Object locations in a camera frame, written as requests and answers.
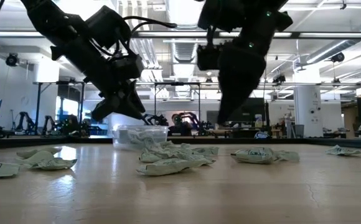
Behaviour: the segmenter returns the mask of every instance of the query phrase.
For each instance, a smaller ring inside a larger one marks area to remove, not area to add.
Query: robot arm in background
[[[32,129],[35,126],[35,123],[32,121],[32,119],[30,118],[29,114],[27,112],[20,112],[20,120],[19,120],[19,125],[17,125],[16,131],[23,131],[23,121],[24,118],[26,118],[26,122],[27,122],[27,128],[26,128],[26,133],[30,133],[32,131]]]
[[[145,125],[160,125],[160,126],[168,126],[168,120],[163,116],[157,116],[157,115],[153,115],[153,114],[145,114],[143,116],[143,121],[145,123]]]
[[[46,132],[48,131],[48,121],[50,121],[50,131],[53,131],[54,129],[57,128],[56,122],[54,121],[54,119],[47,115],[45,116],[45,123],[44,123],[44,127],[42,128],[42,134],[45,135]]]
[[[178,116],[181,119],[189,118],[191,120],[191,122],[194,125],[197,126],[198,130],[201,128],[201,123],[200,123],[199,119],[197,118],[197,116],[194,113],[192,113],[192,112],[183,112],[183,113],[179,113]]]

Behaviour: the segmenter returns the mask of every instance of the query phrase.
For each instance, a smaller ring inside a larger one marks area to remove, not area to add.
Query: overhead duct
[[[166,0],[169,22],[176,23],[176,30],[196,30],[203,2],[194,0]],[[175,77],[191,79],[194,73],[196,43],[176,42],[171,44],[172,71]],[[187,97],[189,86],[176,86],[177,96]]]
[[[358,28],[354,29],[353,32],[361,32],[361,25]],[[308,55],[306,58],[302,59],[301,63],[302,65],[307,65],[321,62],[334,56],[337,53],[342,52],[343,50],[348,49],[349,47],[358,44],[359,42],[361,42],[361,40],[335,40],[327,44],[325,47],[319,49],[318,51]],[[293,59],[293,62],[284,62],[280,66],[272,70],[271,73],[281,73],[289,68],[292,68],[294,62],[296,62],[296,59]]]

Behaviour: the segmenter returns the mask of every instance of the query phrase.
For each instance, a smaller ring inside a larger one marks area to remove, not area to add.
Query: security camera
[[[10,67],[16,67],[19,66],[19,58],[17,57],[16,53],[9,53],[9,56],[7,56],[6,58],[6,65],[10,66]]]
[[[334,55],[333,57],[330,58],[330,61],[332,61],[333,63],[335,62],[343,62],[345,60],[345,55],[340,52],[336,55]]]
[[[273,77],[273,83],[283,83],[286,81],[286,77],[283,74]]]

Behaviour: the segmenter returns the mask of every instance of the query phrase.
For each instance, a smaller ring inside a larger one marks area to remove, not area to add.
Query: wall
[[[97,101],[86,101],[84,105],[88,106],[89,110],[92,110]],[[201,102],[201,120],[207,120],[207,111],[219,110],[219,101],[203,101]],[[143,105],[147,113],[154,114],[154,102],[144,101]],[[163,113],[162,111],[196,111],[198,112],[199,106],[197,101],[157,101],[156,105],[157,114]],[[339,102],[322,102],[322,120],[325,128],[336,130],[343,126],[341,117],[341,103]],[[295,116],[294,102],[293,101],[274,101],[269,102],[269,117],[271,124],[279,122],[280,118],[283,118],[286,113],[290,113]],[[172,113],[163,113],[167,119],[171,118]],[[142,121],[135,120],[133,118],[127,118],[126,116],[115,116],[111,119],[113,123],[129,123],[129,124],[143,124]]]
[[[33,84],[35,80],[34,72],[26,72],[22,67],[8,67],[5,61],[0,59],[0,99],[2,105],[0,109],[0,126],[5,129],[12,128],[12,114],[16,117],[21,111],[26,111],[35,121],[37,108],[37,89]],[[57,96],[57,86],[48,87],[41,94],[39,126],[44,125],[44,116],[55,114],[55,102]]]
[[[344,108],[344,124],[345,128],[349,129],[347,132],[347,138],[355,138],[354,124],[357,123],[356,117],[358,116],[357,107]]]

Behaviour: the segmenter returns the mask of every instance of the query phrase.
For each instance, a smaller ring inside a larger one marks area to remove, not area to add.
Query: person
[[[170,135],[173,135],[174,133],[179,133],[181,136],[192,135],[193,126],[189,122],[182,122],[182,118],[178,114],[172,115],[171,119],[172,122],[174,122],[174,125],[169,127]]]

